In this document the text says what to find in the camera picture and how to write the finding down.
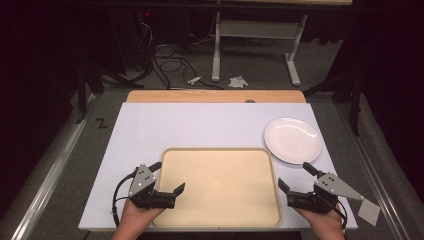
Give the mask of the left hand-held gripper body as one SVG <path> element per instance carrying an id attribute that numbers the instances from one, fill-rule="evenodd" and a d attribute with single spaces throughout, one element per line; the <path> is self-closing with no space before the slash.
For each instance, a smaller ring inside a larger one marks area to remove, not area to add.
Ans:
<path id="1" fill-rule="evenodd" d="M 130 185 L 128 197 L 137 207 L 142 209 L 169 208 L 175 206 L 176 197 L 173 193 L 158 192 L 154 189 L 156 178 L 149 166 L 141 164 L 136 170 Z"/>

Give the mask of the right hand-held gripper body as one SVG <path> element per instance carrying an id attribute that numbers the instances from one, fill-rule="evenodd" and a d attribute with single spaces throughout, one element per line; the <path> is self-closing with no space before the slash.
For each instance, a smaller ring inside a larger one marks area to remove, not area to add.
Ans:
<path id="1" fill-rule="evenodd" d="M 291 191 L 286 187 L 287 205 L 319 214 L 326 214 L 336 208 L 338 197 L 362 201 L 364 197 L 333 173 L 318 171 L 313 190 L 307 193 Z"/>

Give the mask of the person's right hand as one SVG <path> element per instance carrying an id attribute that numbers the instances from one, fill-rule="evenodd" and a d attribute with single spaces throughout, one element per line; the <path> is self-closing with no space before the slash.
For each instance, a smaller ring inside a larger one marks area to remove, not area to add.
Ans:
<path id="1" fill-rule="evenodd" d="M 295 208 L 295 211 L 309 223 L 318 240 L 345 240 L 342 219 L 335 211 L 327 214 L 318 214 L 298 208 Z"/>

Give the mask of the person's left hand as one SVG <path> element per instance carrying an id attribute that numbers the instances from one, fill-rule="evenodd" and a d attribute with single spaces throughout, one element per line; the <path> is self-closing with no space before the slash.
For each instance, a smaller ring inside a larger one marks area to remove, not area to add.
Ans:
<path id="1" fill-rule="evenodd" d="M 124 204 L 120 224 L 111 240 L 137 240 L 151 222 L 164 211 L 163 208 L 137 208 L 130 200 Z"/>

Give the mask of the white round plate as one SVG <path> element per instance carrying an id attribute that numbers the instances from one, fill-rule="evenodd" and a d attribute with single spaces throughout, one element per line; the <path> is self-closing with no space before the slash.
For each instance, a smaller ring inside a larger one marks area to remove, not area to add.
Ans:
<path id="1" fill-rule="evenodd" d="M 280 118 L 269 123 L 264 140 L 275 157 L 289 164 L 310 163 L 322 149 L 319 134 L 310 125 L 294 118 Z"/>

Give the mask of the beige plastic tray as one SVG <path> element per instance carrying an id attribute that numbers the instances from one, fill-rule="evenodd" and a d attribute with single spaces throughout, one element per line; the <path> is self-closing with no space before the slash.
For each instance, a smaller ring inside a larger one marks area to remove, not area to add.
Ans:
<path id="1" fill-rule="evenodd" d="M 272 228 L 282 221 L 270 153 L 263 148 L 173 148 L 162 155 L 157 189 L 184 184 L 160 228 Z"/>

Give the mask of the white square card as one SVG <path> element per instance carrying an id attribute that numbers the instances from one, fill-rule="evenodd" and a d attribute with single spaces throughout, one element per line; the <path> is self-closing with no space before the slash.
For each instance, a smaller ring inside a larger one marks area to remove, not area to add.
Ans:
<path id="1" fill-rule="evenodd" d="M 375 226 L 380 214 L 380 207 L 368 199 L 363 199 L 359 208 L 358 216 Z"/>

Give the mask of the white table cover board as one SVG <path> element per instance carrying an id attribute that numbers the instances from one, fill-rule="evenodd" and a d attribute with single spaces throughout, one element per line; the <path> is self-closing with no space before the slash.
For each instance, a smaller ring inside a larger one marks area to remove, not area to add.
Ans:
<path id="1" fill-rule="evenodd" d="M 308 103 L 125 103 L 122 105 L 79 226 L 83 230 L 113 231 L 113 217 L 120 214 L 122 198 L 133 180 L 124 178 L 141 164 L 162 163 L 162 155 L 173 148 L 263 148 L 270 153 L 281 204 L 282 221 L 272 228 L 160 228 L 154 231 L 266 231 L 298 230 L 307 221 L 287 205 L 278 187 L 281 178 L 291 190 L 309 192 L 315 177 L 301 164 L 289 164 L 267 148 L 264 132 L 269 123 L 294 118 L 310 125 L 320 136 L 320 155 L 310 162 L 323 172 L 335 170 Z"/>

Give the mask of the black metal stand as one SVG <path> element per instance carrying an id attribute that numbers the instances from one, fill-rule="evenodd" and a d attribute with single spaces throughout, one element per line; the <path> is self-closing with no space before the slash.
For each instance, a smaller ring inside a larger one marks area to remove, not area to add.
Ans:
<path id="1" fill-rule="evenodd" d="M 78 99 L 78 117 L 77 124 L 80 124 L 87 113 L 87 94 L 86 88 L 89 88 L 94 94 L 104 92 L 104 86 L 96 65 L 91 63 L 82 64 L 77 71 L 77 99 Z"/>
<path id="2" fill-rule="evenodd" d="M 358 121 L 360 113 L 361 79 L 358 73 L 350 71 L 339 76 L 330 78 L 305 91 L 305 97 L 317 92 L 333 90 L 332 100 L 334 103 L 350 104 L 349 125 L 356 136 L 359 135 Z"/>

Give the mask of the crumpled white paper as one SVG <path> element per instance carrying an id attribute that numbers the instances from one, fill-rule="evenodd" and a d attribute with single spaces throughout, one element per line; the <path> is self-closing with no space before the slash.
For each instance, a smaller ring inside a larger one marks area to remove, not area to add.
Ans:
<path id="1" fill-rule="evenodd" d="M 230 78 L 228 86 L 232 88 L 243 88 L 244 86 L 248 86 L 248 83 L 242 76 L 237 76 Z"/>

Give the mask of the aluminium floor rail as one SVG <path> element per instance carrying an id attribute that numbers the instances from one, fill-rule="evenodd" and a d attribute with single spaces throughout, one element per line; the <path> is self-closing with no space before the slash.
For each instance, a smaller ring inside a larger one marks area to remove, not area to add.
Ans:
<path id="1" fill-rule="evenodd" d="M 54 159 L 49 172 L 38 188 L 33 201 L 17 226 L 11 240 L 27 240 L 30 237 L 63 174 L 85 124 L 85 119 L 71 124 L 70 132 L 65 136 L 64 143 L 59 147 L 58 155 Z"/>
<path id="2" fill-rule="evenodd" d="M 367 180 L 370 183 L 372 191 L 392 232 L 392 235 L 394 236 L 395 240 L 410 240 L 410 236 L 398 215 L 398 211 L 396 210 L 391 197 L 389 196 L 380 177 L 378 176 L 378 173 L 371 162 L 371 158 L 368 155 L 362 140 L 354 133 L 350 126 L 348 111 L 343 104 L 336 104 L 335 108 L 340 115 L 344 126 L 347 128 L 356 150 L 359 153 L 359 162 L 362 166 L 362 169 L 365 171 Z"/>

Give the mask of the white metal desk frame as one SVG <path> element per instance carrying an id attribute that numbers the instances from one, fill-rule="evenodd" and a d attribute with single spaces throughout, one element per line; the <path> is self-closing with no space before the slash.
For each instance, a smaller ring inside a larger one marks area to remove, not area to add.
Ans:
<path id="1" fill-rule="evenodd" d="M 350 6 L 353 0 L 216 0 L 218 4 L 230 3 L 253 3 L 270 4 L 273 7 L 340 7 Z M 284 54 L 284 61 L 289 72 L 291 83 L 294 86 L 301 84 L 294 58 L 305 29 L 308 14 L 301 14 L 298 20 L 222 20 L 221 13 L 215 13 L 215 43 L 212 64 L 212 81 L 220 80 L 221 68 L 221 38 L 261 38 L 291 40 L 290 52 Z"/>

